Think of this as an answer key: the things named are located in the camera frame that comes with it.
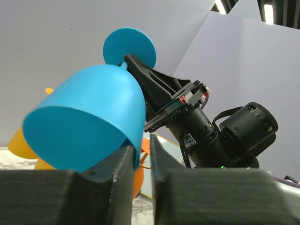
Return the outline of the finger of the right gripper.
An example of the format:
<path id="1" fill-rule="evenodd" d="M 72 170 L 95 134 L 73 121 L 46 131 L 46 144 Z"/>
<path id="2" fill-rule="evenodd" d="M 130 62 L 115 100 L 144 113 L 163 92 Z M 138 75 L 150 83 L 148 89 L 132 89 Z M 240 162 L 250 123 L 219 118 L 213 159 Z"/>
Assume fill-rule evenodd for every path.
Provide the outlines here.
<path id="1" fill-rule="evenodd" d="M 151 120 L 173 96 L 190 83 L 189 79 L 179 79 L 162 74 L 143 63 L 132 54 L 124 57 L 128 72 L 139 83 L 146 101 L 146 119 Z"/>

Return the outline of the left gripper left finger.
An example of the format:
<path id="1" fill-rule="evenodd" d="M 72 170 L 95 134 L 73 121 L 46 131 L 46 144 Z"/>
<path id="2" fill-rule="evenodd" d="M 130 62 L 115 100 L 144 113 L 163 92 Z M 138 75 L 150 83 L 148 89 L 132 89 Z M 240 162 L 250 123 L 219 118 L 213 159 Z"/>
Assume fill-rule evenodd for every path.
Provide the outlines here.
<path id="1" fill-rule="evenodd" d="M 130 224 L 134 151 L 126 142 L 82 173 L 73 170 L 1 171 L 1 224 Z"/>

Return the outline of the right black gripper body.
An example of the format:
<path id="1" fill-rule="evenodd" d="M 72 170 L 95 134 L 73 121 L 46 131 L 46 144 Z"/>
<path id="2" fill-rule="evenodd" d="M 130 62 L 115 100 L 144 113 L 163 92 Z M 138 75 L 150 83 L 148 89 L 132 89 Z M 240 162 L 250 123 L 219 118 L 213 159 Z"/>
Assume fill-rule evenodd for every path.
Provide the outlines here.
<path id="1" fill-rule="evenodd" d="M 144 131 L 153 133 L 160 127 L 171 123 L 179 115 L 203 103 L 210 93 L 210 89 L 199 80 L 189 82 L 172 97 L 169 103 L 158 110 L 153 119 L 145 124 Z"/>

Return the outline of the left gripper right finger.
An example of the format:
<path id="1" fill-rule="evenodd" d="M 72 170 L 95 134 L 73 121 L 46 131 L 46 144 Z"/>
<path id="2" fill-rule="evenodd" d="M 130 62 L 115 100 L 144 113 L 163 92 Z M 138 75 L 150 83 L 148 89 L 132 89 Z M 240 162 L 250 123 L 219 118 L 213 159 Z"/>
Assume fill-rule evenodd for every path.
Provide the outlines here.
<path id="1" fill-rule="evenodd" d="M 171 169 L 154 199 L 157 225 L 297 225 L 271 175 L 260 169 Z"/>

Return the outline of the orange plastic wine glass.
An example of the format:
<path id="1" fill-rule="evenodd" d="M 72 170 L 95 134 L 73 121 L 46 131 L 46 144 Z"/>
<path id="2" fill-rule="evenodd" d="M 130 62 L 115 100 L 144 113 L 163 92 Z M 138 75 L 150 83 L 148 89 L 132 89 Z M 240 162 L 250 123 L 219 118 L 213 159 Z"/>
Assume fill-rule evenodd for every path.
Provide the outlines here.
<path id="1" fill-rule="evenodd" d="M 134 187 L 133 187 L 133 199 L 135 199 L 141 191 L 144 182 L 144 169 L 150 169 L 151 167 L 145 166 L 144 161 L 147 156 L 150 155 L 150 140 L 147 138 L 142 139 L 142 146 L 140 153 L 144 155 L 139 160 L 139 166 L 135 171 Z"/>

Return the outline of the blue plastic wine glass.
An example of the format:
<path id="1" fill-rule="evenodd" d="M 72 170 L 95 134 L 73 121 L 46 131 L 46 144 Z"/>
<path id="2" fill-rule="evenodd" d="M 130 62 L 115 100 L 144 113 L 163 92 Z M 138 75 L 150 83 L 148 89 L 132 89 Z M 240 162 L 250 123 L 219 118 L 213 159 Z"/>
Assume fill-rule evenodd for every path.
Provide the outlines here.
<path id="1" fill-rule="evenodd" d="M 129 141 L 138 167 L 146 106 L 127 54 L 155 66 L 156 49 L 146 34 L 117 29 L 104 42 L 104 64 L 70 76 L 24 118 L 24 138 L 43 161 L 83 172 Z"/>

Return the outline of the yellow plastic wine glass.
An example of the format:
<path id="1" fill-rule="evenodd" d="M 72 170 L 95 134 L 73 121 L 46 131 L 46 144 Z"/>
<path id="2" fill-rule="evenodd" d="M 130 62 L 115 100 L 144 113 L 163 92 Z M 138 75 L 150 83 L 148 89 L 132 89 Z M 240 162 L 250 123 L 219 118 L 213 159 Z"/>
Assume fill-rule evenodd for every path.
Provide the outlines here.
<path id="1" fill-rule="evenodd" d="M 38 155 L 27 144 L 24 136 L 22 127 L 19 127 L 16 133 L 13 135 L 11 140 L 7 144 L 7 148 L 14 155 L 25 158 L 25 159 L 38 159 Z"/>

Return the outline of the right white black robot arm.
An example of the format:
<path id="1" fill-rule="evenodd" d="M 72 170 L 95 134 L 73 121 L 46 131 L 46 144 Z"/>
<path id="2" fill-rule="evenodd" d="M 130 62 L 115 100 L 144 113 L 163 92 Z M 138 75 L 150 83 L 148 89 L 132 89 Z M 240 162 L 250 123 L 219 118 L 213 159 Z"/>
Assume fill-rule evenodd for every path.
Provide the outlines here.
<path id="1" fill-rule="evenodd" d="M 276 139 L 278 123 L 261 104 L 250 102 L 210 121 L 203 108 L 209 89 L 201 81 L 164 75 L 132 54 L 124 57 L 146 100 L 145 132 L 166 127 L 179 142 L 186 167 L 258 168 L 257 160 Z"/>

